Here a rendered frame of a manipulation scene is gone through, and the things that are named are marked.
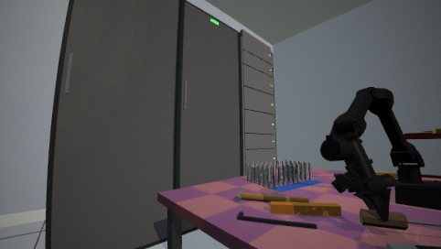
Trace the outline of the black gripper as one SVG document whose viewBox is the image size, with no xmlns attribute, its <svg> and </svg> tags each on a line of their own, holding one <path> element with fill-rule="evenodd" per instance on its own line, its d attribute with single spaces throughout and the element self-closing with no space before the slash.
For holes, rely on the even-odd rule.
<svg viewBox="0 0 441 249">
<path fill-rule="evenodd" d="M 368 157 L 359 157 L 345 162 L 360 177 L 360 184 L 350 186 L 349 193 L 356 192 L 354 196 L 364 200 L 370 210 L 376 210 L 383 222 L 389 218 L 390 194 L 392 189 L 389 187 L 398 186 L 395 178 L 389 174 L 375 175 L 372 167 L 373 160 Z M 345 167 L 345 168 L 347 168 Z"/>
</svg>

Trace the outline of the orange rectangular block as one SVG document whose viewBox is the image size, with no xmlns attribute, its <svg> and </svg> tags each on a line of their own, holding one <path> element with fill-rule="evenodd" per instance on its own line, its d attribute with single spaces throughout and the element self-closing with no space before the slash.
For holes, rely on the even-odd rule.
<svg viewBox="0 0 441 249">
<path fill-rule="evenodd" d="M 375 172 L 375 174 L 380 174 L 380 175 L 384 175 L 384 174 L 389 174 L 390 176 L 392 176 L 392 177 L 394 177 L 395 179 L 398 179 L 398 177 L 397 177 L 397 173 L 391 173 L 391 172 L 382 172 L 382 173 L 380 173 L 380 172 Z"/>
<path fill-rule="evenodd" d="M 271 201 L 271 214 L 293 214 L 313 216 L 341 216 L 341 206 L 337 203 Z"/>
</svg>

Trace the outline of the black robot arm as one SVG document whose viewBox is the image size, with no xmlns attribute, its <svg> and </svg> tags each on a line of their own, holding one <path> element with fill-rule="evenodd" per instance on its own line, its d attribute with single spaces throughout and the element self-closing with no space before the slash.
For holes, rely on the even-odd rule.
<svg viewBox="0 0 441 249">
<path fill-rule="evenodd" d="M 356 98 L 350 104 L 349 110 L 340 114 L 334 121 L 330 135 L 322 142 L 320 154 L 329 161 L 344 160 L 345 162 L 366 157 L 366 151 L 361 145 L 361 137 L 366 130 L 364 117 L 369 109 L 376 114 L 393 146 L 390 156 L 393 166 L 398 167 L 397 177 L 401 183 L 424 183 L 421 178 L 420 168 L 425 167 L 422 155 L 414 145 L 406 141 L 401 127 L 393 113 L 393 93 L 386 88 L 369 87 L 356 92 Z M 404 163 L 415 163 L 409 165 Z M 401 164 L 401 165 L 400 165 Z M 349 169 L 348 169 L 349 168 Z M 338 174 L 331 184 L 339 193 L 347 188 L 359 185 L 361 180 L 358 174 L 350 166 L 345 174 Z"/>
</svg>

